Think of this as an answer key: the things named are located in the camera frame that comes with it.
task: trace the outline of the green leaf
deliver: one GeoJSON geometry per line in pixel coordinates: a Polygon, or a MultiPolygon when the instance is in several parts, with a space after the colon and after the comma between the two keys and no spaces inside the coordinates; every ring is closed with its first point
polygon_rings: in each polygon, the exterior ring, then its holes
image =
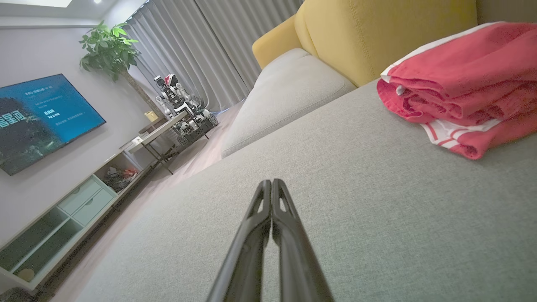
{"type": "Polygon", "coordinates": [[[127,32],[123,28],[117,28],[118,32],[122,35],[127,35],[127,32]]]}
{"type": "Polygon", "coordinates": [[[99,62],[97,62],[97,60],[95,60],[95,57],[92,57],[90,59],[90,66],[91,66],[91,68],[94,68],[94,69],[100,69],[101,68],[99,62]]]}
{"type": "Polygon", "coordinates": [[[106,66],[108,68],[112,69],[112,62],[110,61],[110,58],[107,57],[106,55],[103,55],[102,59],[103,59],[104,63],[106,64],[106,66]]]}
{"type": "Polygon", "coordinates": [[[123,62],[127,63],[129,61],[129,52],[128,51],[122,51],[121,52],[121,58],[123,59],[123,62]]]}
{"type": "Polygon", "coordinates": [[[81,63],[82,68],[84,68],[86,71],[90,71],[87,64],[81,63]]]}
{"type": "Polygon", "coordinates": [[[106,67],[103,67],[103,70],[104,72],[106,72],[106,74],[108,74],[109,76],[112,76],[114,75],[114,72],[106,67]]]}

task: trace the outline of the wooden floor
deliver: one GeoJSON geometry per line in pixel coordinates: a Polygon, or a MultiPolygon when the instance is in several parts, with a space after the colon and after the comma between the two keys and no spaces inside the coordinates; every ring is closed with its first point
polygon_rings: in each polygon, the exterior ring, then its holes
{"type": "Polygon", "coordinates": [[[239,103],[218,115],[220,123],[207,133],[209,140],[199,139],[170,163],[170,169],[174,175],[170,175],[162,167],[157,167],[144,179],[139,188],[127,197],[124,210],[107,217],[102,227],[94,233],[91,239],[83,244],[80,250],[75,252],[74,256],[67,260],[65,265],[45,284],[44,292],[37,301],[75,301],[93,274],[94,268],[108,253],[109,247],[133,219],[155,200],[156,196],[222,159],[223,140],[242,104],[239,103]]]}

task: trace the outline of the open shelf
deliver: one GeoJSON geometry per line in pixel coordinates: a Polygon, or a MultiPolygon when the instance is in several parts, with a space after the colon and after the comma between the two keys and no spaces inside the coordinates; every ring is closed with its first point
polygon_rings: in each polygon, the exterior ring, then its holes
{"type": "Polygon", "coordinates": [[[52,261],[56,254],[71,240],[83,227],[72,219],[64,221],[60,227],[45,240],[32,254],[27,255],[13,273],[19,274],[23,269],[32,269],[38,275],[47,263],[52,261]]]}
{"type": "Polygon", "coordinates": [[[38,250],[68,219],[61,210],[54,208],[34,223],[21,236],[0,251],[0,267],[14,271],[38,250]]]}
{"type": "Polygon", "coordinates": [[[135,164],[133,164],[132,161],[123,153],[119,154],[114,159],[110,160],[106,165],[102,166],[99,170],[97,170],[94,175],[97,176],[106,185],[111,187],[116,193],[120,193],[125,188],[117,188],[112,183],[108,183],[106,175],[110,167],[116,168],[119,172],[124,172],[125,170],[135,170],[140,172],[140,169],[135,164]]]}

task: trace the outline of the sofa cushion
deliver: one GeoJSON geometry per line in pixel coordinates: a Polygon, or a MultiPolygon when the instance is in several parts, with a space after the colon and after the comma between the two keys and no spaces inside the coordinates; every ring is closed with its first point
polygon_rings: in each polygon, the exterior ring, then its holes
{"type": "Polygon", "coordinates": [[[222,157],[356,88],[302,49],[293,49],[273,63],[274,68],[269,65],[263,70],[260,84],[244,101],[224,141],[222,157]]]}
{"type": "Polygon", "coordinates": [[[261,36],[252,45],[253,55],[259,66],[264,69],[279,55],[295,47],[302,47],[295,30],[295,16],[261,36]]]}
{"type": "Polygon", "coordinates": [[[301,57],[305,57],[307,55],[310,54],[304,49],[293,48],[290,51],[284,53],[283,55],[277,57],[276,59],[274,59],[274,61],[270,62],[267,66],[265,66],[263,70],[261,70],[261,73],[257,77],[254,87],[261,86],[272,77],[278,76],[279,74],[286,72],[284,71],[284,69],[292,68],[293,65],[291,63],[293,61],[296,61],[301,57]]]}
{"type": "MultiPolygon", "coordinates": [[[[374,82],[164,191],[78,301],[204,301],[257,184],[276,177],[336,301],[536,301],[536,149],[531,135],[479,161],[450,153],[374,82]]],[[[263,301],[279,301],[272,239],[264,257],[263,301]]]]}
{"type": "Polygon", "coordinates": [[[295,16],[302,48],[356,86],[417,47],[476,25],[469,0],[307,0],[295,16]]]}

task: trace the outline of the potted plant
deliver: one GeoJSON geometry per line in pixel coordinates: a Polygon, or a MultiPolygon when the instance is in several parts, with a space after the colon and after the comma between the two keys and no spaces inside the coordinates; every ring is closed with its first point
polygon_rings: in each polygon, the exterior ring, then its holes
{"type": "Polygon", "coordinates": [[[104,21],[101,21],[99,25],[83,35],[82,41],[79,41],[79,43],[88,53],[80,60],[80,66],[87,71],[101,69],[114,82],[122,75],[149,105],[151,110],[158,117],[163,118],[162,111],[128,72],[131,65],[136,66],[135,58],[138,57],[140,52],[132,47],[132,43],[138,41],[129,39],[125,30],[121,28],[125,25],[127,23],[121,23],[108,29],[108,26],[104,25],[104,21]]]}

